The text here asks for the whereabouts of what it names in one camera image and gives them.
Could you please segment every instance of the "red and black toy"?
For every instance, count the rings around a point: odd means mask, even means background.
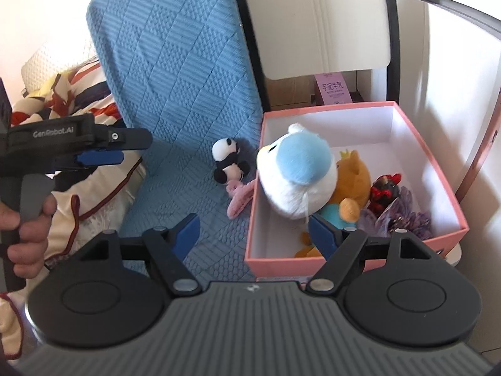
[[[384,210],[400,196],[398,184],[401,180],[401,174],[382,175],[376,179],[371,187],[367,209],[376,217],[381,216]]]

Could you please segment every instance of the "black round disc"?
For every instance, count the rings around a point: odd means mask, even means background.
[[[163,309],[154,281],[107,261],[76,263],[71,276],[56,269],[28,298],[38,336],[77,348],[126,342],[148,330]]]
[[[345,308],[367,334],[391,343],[436,347],[462,340],[478,319],[480,297],[456,270],[445,268],[407,260],[371,270],[347,288]]]

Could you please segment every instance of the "white and blue plush bird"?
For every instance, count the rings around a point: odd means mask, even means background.
[[[260,149],[256,163],[270,205],[290,219],[321,209],[336,187],[338,174],[329,144],[298,123]]]

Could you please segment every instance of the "finger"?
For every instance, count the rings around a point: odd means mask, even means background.
[[[19,226],[21,218],[19,213],[14,212],[4,203],[0,202],[0,230],[12,231]]]
[[[42,208],[43,213],[46,215],[52,216],[58,210],[58,202],[54,195],[50,194],[44,202],[44,206]]]
[[[23,223],[19,228],[19,237],[25,242],[43,242],[49,235],[52,217],[42,214],[37,220]]]
[[[18,277],[23,278],[35,278],[38,273],[42,270],[44,266],[44,261],[40,260],[32,265],[16,264],[14,266],[14,274]]]
[[[7,256],[15,264],[31,265],[44,259],[47,246],[47,239],[41,243],[17,243],[8,247]]]

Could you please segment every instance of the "open box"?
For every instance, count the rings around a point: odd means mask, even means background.
[[[292,123],[301,123],[319,134],[336,160],[339,152],[358,150],[371,179],[384,174],[402,174],[413,194],[414,211],[430,211],[434,238],[425,243],[444,256],[463,238],[468,224],[449,183],[417,129],[395,102],[355,103],[304,107],[265,113],[261,146],[287,133]],[[256,185],[250,215],[245,261],[257,278],[307,278],[325,262],[322,257],[294,258],[303,244],[304,221],[279,216]],[[384,261],[367,262],[375,268]]]

